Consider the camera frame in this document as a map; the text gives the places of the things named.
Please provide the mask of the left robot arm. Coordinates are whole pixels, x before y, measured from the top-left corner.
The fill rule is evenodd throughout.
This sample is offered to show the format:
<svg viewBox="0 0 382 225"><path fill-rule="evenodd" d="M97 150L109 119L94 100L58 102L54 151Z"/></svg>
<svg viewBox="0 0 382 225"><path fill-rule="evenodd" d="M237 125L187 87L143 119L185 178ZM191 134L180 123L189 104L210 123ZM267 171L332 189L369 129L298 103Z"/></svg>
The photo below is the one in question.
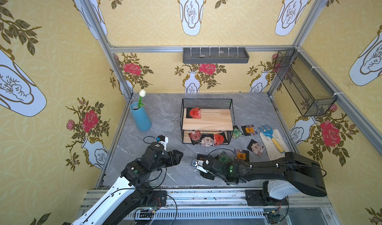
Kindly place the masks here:
<svg viewBox="0 0 382 225"><path fill-rule="evenodd" d="M180 164L184 154L166 151L159 142L152 142L145 153L129 162L111 188L73 225L117 225L142 205L149 205L154 196L148 181L152 172Z"/></svg>

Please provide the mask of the pink label black tea bag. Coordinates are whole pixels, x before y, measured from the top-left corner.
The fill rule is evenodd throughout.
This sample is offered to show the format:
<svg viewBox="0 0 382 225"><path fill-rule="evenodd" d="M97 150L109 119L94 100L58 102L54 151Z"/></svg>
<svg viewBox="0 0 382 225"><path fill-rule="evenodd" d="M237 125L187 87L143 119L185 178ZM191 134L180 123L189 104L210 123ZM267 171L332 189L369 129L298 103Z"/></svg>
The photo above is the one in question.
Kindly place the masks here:
<svg viewBox="0 0 382 225"><path fill-rule="evenodd" d="M198 161L198 164L203 164L203 162L208 158L207 155L205 154L199 154L197 155L197 161Z"/></svg>

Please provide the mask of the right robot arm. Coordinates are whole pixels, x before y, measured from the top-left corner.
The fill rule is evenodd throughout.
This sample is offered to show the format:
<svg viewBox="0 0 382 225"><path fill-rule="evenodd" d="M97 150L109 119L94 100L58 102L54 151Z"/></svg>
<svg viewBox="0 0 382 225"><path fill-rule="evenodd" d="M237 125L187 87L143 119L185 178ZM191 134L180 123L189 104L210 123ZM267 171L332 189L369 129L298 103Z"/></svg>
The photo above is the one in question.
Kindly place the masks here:
<svg viewBox="0 0 382 225"><path fill-rule="evenodd" d="M265 162L221 162L208 155L193 160L191 165L222 179L227 185L262 180L261 189L245 192L249 206L285 205L288 196L298 193L311 197L327 196L325 173L321 166L294 152L286 152L281 158Z"/></svg>

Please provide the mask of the green label tea bag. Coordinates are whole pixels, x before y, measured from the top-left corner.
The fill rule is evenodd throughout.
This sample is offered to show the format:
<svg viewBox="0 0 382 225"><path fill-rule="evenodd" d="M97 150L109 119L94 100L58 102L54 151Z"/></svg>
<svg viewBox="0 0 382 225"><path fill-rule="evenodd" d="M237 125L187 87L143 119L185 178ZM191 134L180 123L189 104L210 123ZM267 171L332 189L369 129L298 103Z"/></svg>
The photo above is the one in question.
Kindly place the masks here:
<svg viewBox="0 0 382 225"><path fill-rule="evenodd" d="M237 138L240 138L242 137L244 134L243 132L240 130L240 128L236 125L233 126L233 133L232 133L232 137L234 139L237 139Z"/></svg>

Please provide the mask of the orange label tea bag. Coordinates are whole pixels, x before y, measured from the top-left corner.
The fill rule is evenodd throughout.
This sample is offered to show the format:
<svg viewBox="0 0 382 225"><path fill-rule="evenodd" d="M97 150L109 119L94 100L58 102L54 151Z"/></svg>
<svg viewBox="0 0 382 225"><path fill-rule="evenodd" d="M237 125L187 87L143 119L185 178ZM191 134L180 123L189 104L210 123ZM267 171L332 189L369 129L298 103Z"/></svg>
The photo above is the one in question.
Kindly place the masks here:
<svg viewBox="0 0 382 225"><path fill-rule="evenodd" d="M245 136L252 136L258 134L253 124L243 125L241 128Z"/></svg>

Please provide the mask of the red label tea bag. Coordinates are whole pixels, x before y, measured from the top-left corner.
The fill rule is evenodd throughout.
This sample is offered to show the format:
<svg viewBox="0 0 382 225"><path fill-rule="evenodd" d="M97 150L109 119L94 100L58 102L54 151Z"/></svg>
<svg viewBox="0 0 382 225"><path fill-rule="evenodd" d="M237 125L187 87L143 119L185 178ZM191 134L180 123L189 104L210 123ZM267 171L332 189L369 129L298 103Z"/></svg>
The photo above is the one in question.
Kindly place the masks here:
<svg viewBox="0 0 382 225"><path fill-rule="evenodd" d="M186 109L186 118L195 118L199 119L202 117L200 108L187 108Z"/></svg>

